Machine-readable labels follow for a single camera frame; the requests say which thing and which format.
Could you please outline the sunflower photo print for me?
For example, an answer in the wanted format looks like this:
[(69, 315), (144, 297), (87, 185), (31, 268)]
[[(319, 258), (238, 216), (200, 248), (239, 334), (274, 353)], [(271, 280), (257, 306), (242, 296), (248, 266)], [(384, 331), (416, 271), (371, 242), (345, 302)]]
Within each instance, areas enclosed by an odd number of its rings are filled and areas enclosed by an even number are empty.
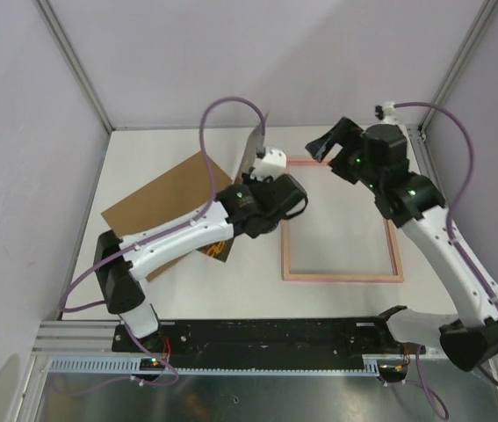
[[(239, 185), (243, 181), (243, 175), (249, 173), (249, 168), (256, 159), (257, 151), (263, 148), (264, 135), (262, 134), (262, 130), (266, 127), (269, 113), (269, 111), (264, 113), (263, 122), (258, 123), (249, 134), (242, 154), (241, 163), (236, 172), (235, 178), (233, 179), (234, 185)], [(233, 244), (234, 239), (231, 238), (208, 244), (199, 248), (198, 251), (205, 254), (209, 258), (217, 259), (218, 261), (225, 263), (231, 252)]]

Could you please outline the brown cardboard backing board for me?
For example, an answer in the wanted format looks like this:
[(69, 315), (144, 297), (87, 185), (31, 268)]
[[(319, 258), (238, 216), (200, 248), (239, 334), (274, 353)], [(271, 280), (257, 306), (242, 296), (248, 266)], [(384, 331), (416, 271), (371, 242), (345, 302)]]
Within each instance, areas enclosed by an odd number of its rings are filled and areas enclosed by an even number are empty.
[(211, 184), (200, 152), (101, 213), (118, 237), (132, 235), (170, 222), (203, 206)]

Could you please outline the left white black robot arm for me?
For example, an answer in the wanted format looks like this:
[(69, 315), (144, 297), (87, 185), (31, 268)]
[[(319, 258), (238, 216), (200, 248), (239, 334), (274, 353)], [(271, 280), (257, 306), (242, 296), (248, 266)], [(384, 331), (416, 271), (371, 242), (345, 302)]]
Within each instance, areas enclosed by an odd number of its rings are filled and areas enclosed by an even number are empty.
[(108, 312), (120, 318), (142, 351), (156, 349), (162, 340), (160, 321), (141, 280), (209, 244), (270, 233), (307, 204), (305, 189), (285, 173), (228, 186), (208, 204), (147, 231), (123, 237), (106, 231), (98, 237), (93, 269)]

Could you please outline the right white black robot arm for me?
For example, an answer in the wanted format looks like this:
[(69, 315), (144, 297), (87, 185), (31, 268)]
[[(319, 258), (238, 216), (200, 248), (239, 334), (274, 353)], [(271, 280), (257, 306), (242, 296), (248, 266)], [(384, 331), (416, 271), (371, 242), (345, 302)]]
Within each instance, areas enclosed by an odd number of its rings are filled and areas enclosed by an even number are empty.
[(372, 192), (378, 211), (420, 250), (457, 311), (430, 314), (394, 306), (383, 314), (386, 323), (372, 331), (373, 344), (383, 353), (403, 343), (438, 348), (465, 372), (498, 354), (498, 284), (446, 221), (448, 208), (434, 183), (409, 169), (401, 129), (385, 121), (362, 129), (343, 117), (306, 150), (338, 177)]

